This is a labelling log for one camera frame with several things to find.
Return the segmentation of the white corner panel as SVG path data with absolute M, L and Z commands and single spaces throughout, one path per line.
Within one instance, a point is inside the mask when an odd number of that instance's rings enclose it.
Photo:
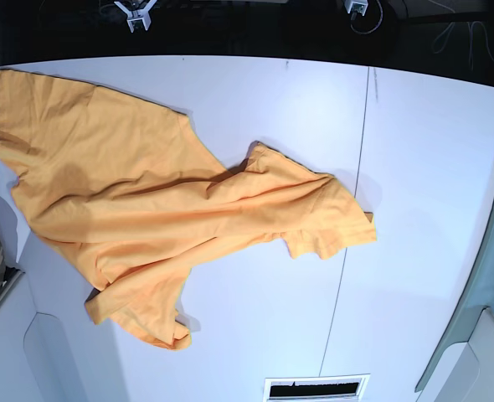
M 109 325 L 36 306 L 26 274 L 0 294 L 0 401 L 128 401 Z
M 423 401 L 494 402 L 494 314 L 487 308 L 465 343 L 442 354 L 418 398 Z

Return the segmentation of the white right corner panel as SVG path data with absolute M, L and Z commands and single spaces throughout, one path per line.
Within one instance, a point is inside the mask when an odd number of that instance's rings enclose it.
M 442 354 L 418 398 L 423 401 L 494 402 L 494 314 L 487 308 L 465 343 Z

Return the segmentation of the white slotted vent plate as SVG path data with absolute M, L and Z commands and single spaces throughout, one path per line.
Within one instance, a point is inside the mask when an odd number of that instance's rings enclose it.
M 266 379 L 263 400 L 268 402 L 361 401 L 369 380 L 369 374 Z

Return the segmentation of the white left corner panel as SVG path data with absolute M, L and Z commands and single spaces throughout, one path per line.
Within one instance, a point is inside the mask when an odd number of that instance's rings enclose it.
M 109 325 L 36 306 L 26 274 L 0 294 L 0 401 L 128 401 Z

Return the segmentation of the orange yellow t-shirt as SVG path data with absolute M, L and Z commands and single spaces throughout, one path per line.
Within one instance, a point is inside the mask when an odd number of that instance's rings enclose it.
M 276 239 L 324 260 L 376 240 L 331 174 L 260 142 L 228 170 L 187 115 L 80 80 L 0 70 L 0 161 L 30 229 L 96 289 L 90 319 L 159 348 L 191 343 L 176 305 L 196 265 Z

